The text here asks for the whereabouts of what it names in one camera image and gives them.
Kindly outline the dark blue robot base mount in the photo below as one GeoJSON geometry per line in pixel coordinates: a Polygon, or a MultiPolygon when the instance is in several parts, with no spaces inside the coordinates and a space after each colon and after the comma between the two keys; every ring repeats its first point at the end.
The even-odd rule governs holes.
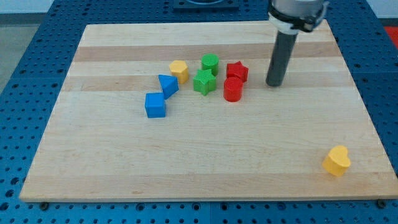
{"type": "Polygon", "coordinates": [[[213,10],[213,9],[238,9],[238,0],[173,0],[174,11],[184,10],[213,10]]]}

